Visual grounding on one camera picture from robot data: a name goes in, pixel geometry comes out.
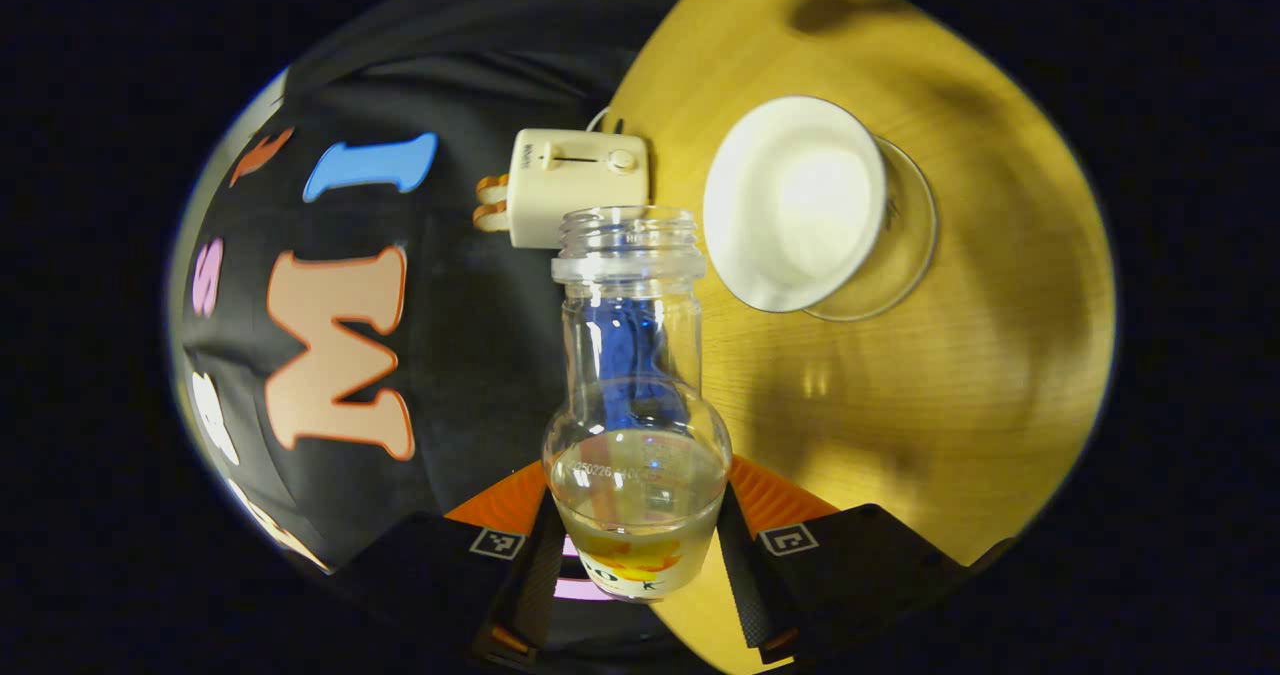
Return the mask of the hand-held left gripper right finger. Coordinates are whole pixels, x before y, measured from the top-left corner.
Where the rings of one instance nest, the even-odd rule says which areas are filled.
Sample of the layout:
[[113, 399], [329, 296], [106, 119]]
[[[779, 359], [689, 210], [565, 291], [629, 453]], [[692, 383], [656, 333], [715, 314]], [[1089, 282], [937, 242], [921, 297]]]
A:
[[893, 626], [986, 570], [948, 557], [878, 505], [838, 508], [741, 456], [717, 533], [749, 648], [763, 663], [810, 663]]

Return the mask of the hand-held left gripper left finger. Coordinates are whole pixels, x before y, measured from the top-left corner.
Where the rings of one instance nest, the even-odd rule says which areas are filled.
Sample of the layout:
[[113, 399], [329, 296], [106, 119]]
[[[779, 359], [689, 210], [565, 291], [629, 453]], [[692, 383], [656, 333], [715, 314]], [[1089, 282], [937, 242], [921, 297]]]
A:
[[335, 573], [344, 594], [448, 655], [532, 666], [547, 643], [564, 529], [529, 464], [448, 514], [412, 514]]

